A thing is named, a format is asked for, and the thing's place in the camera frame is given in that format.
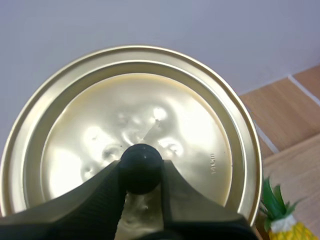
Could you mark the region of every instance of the white wall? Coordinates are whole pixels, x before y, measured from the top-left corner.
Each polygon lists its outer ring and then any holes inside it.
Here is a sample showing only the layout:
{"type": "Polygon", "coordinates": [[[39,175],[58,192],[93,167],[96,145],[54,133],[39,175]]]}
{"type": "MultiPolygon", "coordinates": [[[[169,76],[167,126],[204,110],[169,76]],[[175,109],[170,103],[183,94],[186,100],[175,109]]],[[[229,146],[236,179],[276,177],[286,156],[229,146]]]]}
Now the white wall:
{"type": "Polygon", "coordinates": [[[51,74],[123,44],[183,52],[241,94],[320,63],[320,1],[0,0],[0,149],[51,74]]]}

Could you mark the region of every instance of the pineapple leaves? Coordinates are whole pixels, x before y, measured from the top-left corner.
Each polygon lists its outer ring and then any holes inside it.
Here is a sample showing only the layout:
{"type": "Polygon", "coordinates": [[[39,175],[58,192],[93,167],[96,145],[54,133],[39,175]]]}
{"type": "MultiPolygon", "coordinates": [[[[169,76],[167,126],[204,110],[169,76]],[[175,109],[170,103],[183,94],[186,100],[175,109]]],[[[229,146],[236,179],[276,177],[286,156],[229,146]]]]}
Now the pineapple leaves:
{"type": "Polygon", "coordinates": [[[269,177],[263,181],[263,205],[268,210],[271,220],[280,219],[283,216],[282,207],[278,203],[271,187],[269,177]]]}
{"type": "Polygon", "coordinates": [[[277,185],[273,188],[273,194],[281,208],[281,213],[284,215],[286,214],[286,206],[285,206],[285,203],[284,203],[284,200],[282,198],[282,195],[281,195],[281,187],[280,185],[277,185]]]}
{"type": "Polygon", "coordinates": [[[290,214],[292,214],[295,209],[296,209],[296,206],[298,205],[298,203],[300,203],[301,201],[303,201],[305,198],[302,198],[298,201],[296,201],[292,206],[288,206],[287,210],[286,210],[286,213],[285,213],[285,216],[289,216],[290,214]]]}
{"type": "Polygon", "coordinates": [[[264,221],[264,230],[265,230],[266,232],[269,232],[270,228],[271,228],[271,220],[267,218],[267,219],[264,221]]]}

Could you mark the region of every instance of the can lid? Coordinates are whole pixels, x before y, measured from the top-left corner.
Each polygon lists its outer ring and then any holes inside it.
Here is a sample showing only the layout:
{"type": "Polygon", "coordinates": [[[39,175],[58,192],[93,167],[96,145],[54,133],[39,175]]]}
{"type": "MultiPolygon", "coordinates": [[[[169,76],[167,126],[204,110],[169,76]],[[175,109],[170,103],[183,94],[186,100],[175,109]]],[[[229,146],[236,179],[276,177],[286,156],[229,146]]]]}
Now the can lid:
{"type": "MultiPolygon", "coordinates": [[[[61,196],[138,143],[156,148],[198,192],[253,224],[262,168],[248,112],[211,69],[150,46],[82,57],[33,95],[2,156],[2,213],[61,196]]],[[[159,188],[127,197],[118,239],[162,227],[159,188]]]]}

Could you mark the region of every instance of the black tool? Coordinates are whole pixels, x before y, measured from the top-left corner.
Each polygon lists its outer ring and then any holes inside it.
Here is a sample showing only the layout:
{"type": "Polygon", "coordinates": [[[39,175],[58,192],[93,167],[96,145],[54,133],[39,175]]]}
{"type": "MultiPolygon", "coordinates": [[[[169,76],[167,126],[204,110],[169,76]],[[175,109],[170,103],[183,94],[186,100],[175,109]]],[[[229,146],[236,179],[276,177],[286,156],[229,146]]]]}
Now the black tool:
{"type": "Polygon", "coordinates": [[[129,147],[121,160],[65,195],[0,218],[0,238],[113,240],[127,192],[146,194],[159,184],[164,230],[141,239],[257,239],[242,215],[198,193],[146,144],[129,147]]]}

